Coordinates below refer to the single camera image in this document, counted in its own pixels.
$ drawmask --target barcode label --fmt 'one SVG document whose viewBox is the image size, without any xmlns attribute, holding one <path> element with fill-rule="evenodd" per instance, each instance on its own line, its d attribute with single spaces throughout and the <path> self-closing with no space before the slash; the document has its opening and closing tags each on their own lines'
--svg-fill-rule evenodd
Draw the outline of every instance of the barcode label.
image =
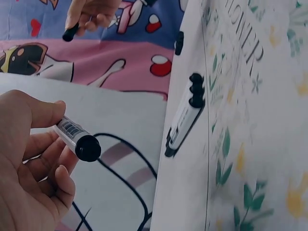
<svg viewBox="0 0 308 231">
<path fill-rule="evenodd" d="M 61 127 L 62 127 L 61 129 L 62 132 L 71 139 L 73 139 L 76 135 L 84 132 L 84 130 L 80 129 L 75 124 L 69 121 L 66 121 L 65 123 L 63 123 Z"/>
</svg>

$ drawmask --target whiteboard marker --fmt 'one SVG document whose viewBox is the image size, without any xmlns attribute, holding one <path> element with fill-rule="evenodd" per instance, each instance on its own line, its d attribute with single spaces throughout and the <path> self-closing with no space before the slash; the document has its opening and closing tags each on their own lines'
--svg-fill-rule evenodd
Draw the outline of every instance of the whiteboard marker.
<svg viewBox="0 0 308 231">
<path fill-rule="evenodd" d="M 66 116 L 53 128 L 80 160 L 93 162 L 100 157 L 102 149 L 99 141 Z"/>
<path fill-rule="evenodd" d="M 172 124 L 170 127 L 170 130 L 168 132 L 168 135 L 173 132 L 172 129 L 176 127 L 176 123 L 178 122 L 178 119 L 181 115 L 181 110 L 183 110 L 184 104 L 187 103 L 187 101 L 193 96 L 193 94 L 196 94 L 200 91 L 204 92 L 203 88 L 203 77 L 198 73 L 193 73 L 189 78 L 188 82 L 184 88 L 182 98 L 180 100 L 178 109 L 175 113 L 175 116 L 172 120 Z"/>
<path fill-rule="evenodd" d="M 189 89 L 189 93 L 184 97 L 185 102 L 180 104 L 167 134 L 166 157 L 176 155 L 203 111 L 205 100 L 202 83 L 193 84 Z"/>
</svg>

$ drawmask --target hand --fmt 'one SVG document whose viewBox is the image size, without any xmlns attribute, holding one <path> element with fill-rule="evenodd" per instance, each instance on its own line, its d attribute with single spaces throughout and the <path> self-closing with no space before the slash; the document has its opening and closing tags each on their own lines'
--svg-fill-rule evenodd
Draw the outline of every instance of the hand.
<svg viewBox="0 0 308 231">
<path fill-rule="evenodd" d="M 21 91 L 0 96 L 0 230 L 54 231 L 69 210 L 77 157 L 54 132 L 30 135 L 64 112 L 64 102 L 44 103 Z"/>
<path fill-rule="evenodd" d="M 93 32 L 98 26 L 108 27 L 120 3 L 121 0 L 72 0 L 65 29 L 79 22 L 76 34 L 82 36 L 86 30 Z"/>
</svg>

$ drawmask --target blue fabric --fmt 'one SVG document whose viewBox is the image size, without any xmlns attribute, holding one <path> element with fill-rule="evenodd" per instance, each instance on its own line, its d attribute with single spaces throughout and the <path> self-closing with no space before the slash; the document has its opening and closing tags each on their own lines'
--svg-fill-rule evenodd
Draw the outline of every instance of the blue fabric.
<svg viewBox="0 0 308 231">
<path fill-rule="evenodd" d="M 58 0 L 54 9 L 51 0 L 47 0 L 47 4 L 44 0 L 0 0 L 0 40 L 61 39 L 70 3 L 69 0 Z M 121 16 L 122 12 L 119 9 L 116 15 Z M 148 33 L 145 28 L 152 14 L 159 18 L 161 27 Z M 179 0 L 157 0 L 153 6 L 143 5 L 138 21 L 129 26 L 125 34 L 117 33 L 117 26 L 113 25 L 110 28 L 99 28 L 96 32 L 87 32 L 78 39 L 147 41 L 173 49 L 183 14 Z M 41 24 L 37 35 L 31 35 L 33 20 Z"/>
</svg>

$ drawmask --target finger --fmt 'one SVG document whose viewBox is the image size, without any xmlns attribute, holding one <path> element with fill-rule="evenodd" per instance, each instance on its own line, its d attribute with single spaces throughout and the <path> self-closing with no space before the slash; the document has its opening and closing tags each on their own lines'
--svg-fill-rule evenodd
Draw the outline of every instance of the finger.
<svg viewBox="0 0 308 231">
<path fill-rule="evenodd" d="M 86 22 L 90 21 L 90 19 L 91 19 L 91 16 L 89 14 L 83 13 L 79 19 L 79 26 L 80 27 L 85 26 Z"/>
<path fill-rule="evenodd" d="M 90 21 L 90 22 L 87 22 L 85 24 L 85 28 L 90 31 L 90 32 L 94 32 L 95 30 L 97 30 L 97 25 L 95 24 L 96 23 L 96 20 L 92 19 L 93 21 Z"/>
<path fill-rule="evenodd" d="M 56 169 L 55 179 L 58 190 L 55 196 L 51 197 L 51 200 L 58 209 L 59 219 L 62 219 L 72 205 L 75 196 L 75 184 L 63 165 Z"/>
<path fill-rule="evenodd" d="M 40 181 L 48 176 L 56 165 L 64 147 L 65 143 L 61 138 L 58 138 L 42 155 L 25 163 L 36 181 Z"/>
<path fill-rule="evenodd" d="M 42 154 L 58 137 L 54 131 L 30 135 L 23 161 Z"/>
<path fill-rule="evenodd" d="M 0 147 L 15 169 L 22 162 L 30 128 L 51 127 L 64 116 L 65 107 L 62 101 L 45 103 L 19 90 L 0 96 Z"/>
<path fill-rule="evenodd" d="M 39 193 L 40 188 L 38 187 L 38 183 L 34 180 L 31 172 L 29 169 L 24 165 L 21 164 L 17 170 L 18 175 L 18 182 L 20 186 L 27 192 L 27 193 Z"/>
<path fill-rule="evenodd" d="M 57 182 L 55 180 L 55 170 L 57 167 L 59 165 L 65 166 L 70 175 L 73 172 L 77 162 L 77 156 L 66 146 L 60 155 L 58 163 L 53 167 L 47 179 L 38 183 L 42 192 L 49 196 L 53 195 L 57 189 Z"/>
<path fill-rule="evenodd" d="M 111 17 L 106 16 L 106 15 L 101 14 L 101 13 L 99 13 L 96 16 L 97 24 L 102 26 L 102 27 L 108 27 L 110 25 L 110 23 L 111 23 L 111 20 L 112 20 Z"/>
<path fill-rule="evenodd" d="M 67 18 L 65 22 L 66 30 L 75 26 L 79 21 L 81 11 L 85 3 L 86 0 L 72 0 L 72 3 L 67 12 Z"/>
<path fill-rule="evenodd" d="M 83 36 L 86 33 L 86 29 L 84 27 L 80 27 L 76 33 L 77 36 Z"/>
<path fill-rule="evenodd" d="M 1 95 L 0 101 L 12 103 L 10 113 L 14 120 L 17 119 L 23 124 L 27 122 L 31 128 L 48 128 L 55 125 L 64 116 L 66 109 L 63 101 L 46 103 L 19 90 L 11 90 Z"/>
<path fill-rule="evenodd" d="M 86 14 L 86 13 L 81 14 L 80 19 L 79 19 L 79 29 L 76 33 L 77 36 L 83 36 L 85 34 L 86 32 L 85 24 L 90 19 L 91 19 L 91 16 L 89 14 Z"/>
</svg>

